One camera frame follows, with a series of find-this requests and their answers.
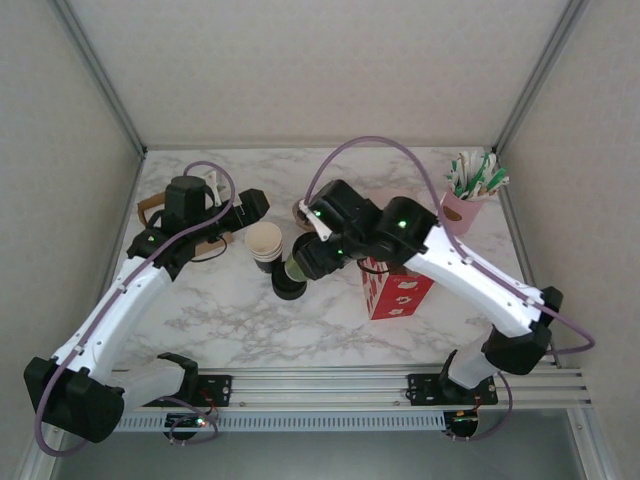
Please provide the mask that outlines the aluminium frame corner post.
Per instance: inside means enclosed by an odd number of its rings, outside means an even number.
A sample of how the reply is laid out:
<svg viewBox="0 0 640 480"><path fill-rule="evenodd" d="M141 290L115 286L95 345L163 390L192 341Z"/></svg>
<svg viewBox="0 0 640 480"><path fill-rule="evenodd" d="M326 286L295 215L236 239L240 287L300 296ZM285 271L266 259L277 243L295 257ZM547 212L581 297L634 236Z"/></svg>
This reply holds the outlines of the aluminium frame corner post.
<svg viewBox="0 0 640 480"><path fill-rule="evenodd" d="M492 145L492 152L498 157L504 154L515 138L520 125L533 106L539 91L590 3L591 0L566 1L558 20L510 110L505 124Z"/></svg>
<svg viewBox="0 0 640 480"><path fill-rule="evenodd" d="M147 155L147 146L127 112L120 95L117 93L110 76L100 60L95 47L76 13L71 0L46 0L61 26L68 35L71 44L85 65L99 93L115 117L116 122L131 144L137 158L143 162Z"/></svg>

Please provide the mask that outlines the green coffee cup black lid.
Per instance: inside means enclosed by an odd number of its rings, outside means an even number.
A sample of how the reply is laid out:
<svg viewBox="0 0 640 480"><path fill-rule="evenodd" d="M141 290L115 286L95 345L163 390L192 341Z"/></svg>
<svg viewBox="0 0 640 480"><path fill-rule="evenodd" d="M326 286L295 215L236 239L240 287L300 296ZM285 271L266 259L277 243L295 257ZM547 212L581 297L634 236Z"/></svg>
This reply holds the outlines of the green coffee cup black lid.
<svg viewBox="0 0 640 480"><path fill-rule="evenodd" d="M306 282L312 279L312 269L306 256L302 253L294 253L287 257L284 262L286 275L294 282Z"/></svg>

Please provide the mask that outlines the brown cardboard tray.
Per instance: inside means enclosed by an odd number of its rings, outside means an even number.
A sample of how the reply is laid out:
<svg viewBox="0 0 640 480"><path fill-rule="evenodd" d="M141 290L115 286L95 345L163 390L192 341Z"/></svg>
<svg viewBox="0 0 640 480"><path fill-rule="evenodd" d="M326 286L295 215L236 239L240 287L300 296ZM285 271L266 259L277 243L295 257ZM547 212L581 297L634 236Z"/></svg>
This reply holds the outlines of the brown cardboard tray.
<svg viewBox="0 0 640 480"><path fill-rule="evenodd" d="M137 204L137 214L140 222L145 226L151 224L151 217L159 212L164 207L165 193L157 193L146 199L143 199ZM229 232L225 232L221 237L215 241L206 241L203 244L198 245L195 248L194 262L204 262L208 259L221 255L223 250L234 242L234 235Z"/></svg>

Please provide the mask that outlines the aluminium mounting rail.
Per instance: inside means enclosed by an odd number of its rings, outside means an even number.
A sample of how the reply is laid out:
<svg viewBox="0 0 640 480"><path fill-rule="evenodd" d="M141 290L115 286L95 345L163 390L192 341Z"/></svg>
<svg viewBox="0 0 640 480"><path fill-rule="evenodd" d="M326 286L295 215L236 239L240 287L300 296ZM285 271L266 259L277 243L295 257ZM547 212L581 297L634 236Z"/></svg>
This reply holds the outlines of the aluminium mounting rail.
<svg viewBox="0 0 640 480"><path fill-rule="evenodd" d="M366 367L204 369L205 375L232 377L230 411L392 411L411 407L407 376L431 373L438 365ZM527 376L506 374L495 380L498 403L485 410L504 410L510 388L520 410L591 407L585 378L578 369L548 363Z"/></svg>

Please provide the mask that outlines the red paper gift bag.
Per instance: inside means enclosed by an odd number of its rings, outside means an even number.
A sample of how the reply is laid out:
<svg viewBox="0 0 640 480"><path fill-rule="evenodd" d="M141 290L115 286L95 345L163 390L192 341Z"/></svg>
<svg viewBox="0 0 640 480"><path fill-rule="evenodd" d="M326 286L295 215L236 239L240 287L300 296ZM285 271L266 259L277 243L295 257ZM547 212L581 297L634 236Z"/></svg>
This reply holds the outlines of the red paper gift bag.
<svg viewBox="0 0 640 480"><path fill-rule="evenodd" d="M370 320L412 316L434 281L395 263L367 257L358 262Z"/></svg>

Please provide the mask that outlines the brown pulp cup carrier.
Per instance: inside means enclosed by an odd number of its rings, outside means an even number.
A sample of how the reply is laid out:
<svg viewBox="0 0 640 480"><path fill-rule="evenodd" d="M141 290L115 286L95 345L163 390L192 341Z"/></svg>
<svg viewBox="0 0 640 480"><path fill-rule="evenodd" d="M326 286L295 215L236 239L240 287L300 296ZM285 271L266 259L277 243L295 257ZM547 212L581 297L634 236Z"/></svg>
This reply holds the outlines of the brown pulp cup carrier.
<svg viewBox="0 0 640 480"><path fill-rule="evenodd" d="M315 227L306 217L304 212L300 209L301 199L298 199L294 202L292 206L292 215L295 220L296 225L305 232L314 232Z"/></svg>

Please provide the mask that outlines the stacked black paper cups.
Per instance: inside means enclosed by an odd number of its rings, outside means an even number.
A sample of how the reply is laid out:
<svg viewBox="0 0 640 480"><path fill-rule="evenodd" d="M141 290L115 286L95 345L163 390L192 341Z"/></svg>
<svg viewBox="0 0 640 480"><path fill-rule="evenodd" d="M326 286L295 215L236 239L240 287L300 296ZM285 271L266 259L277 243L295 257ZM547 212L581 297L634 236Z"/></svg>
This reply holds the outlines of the stacked black paper cups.
<svg viewBox="0 0 640 480"><path fill-rule="evenodd" d="M245 245L260 271L271 274L282 261L283 235L270 222L257 222L245 233Z"/></svg>

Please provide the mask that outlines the pink straw holder cup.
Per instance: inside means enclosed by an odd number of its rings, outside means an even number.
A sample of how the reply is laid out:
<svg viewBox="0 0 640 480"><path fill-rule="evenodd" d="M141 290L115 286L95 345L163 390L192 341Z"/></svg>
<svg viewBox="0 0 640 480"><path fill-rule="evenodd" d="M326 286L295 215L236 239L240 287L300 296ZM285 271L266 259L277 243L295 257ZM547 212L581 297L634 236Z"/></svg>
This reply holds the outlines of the pink straw holder cup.
<svg viewBox="0 0 640 480"><path fill-rule="evenodd" d="M462 200L448 187L441 200L444 215L442 222L454 236L464 235L470 230L484 204L484 200Z"/></svg>

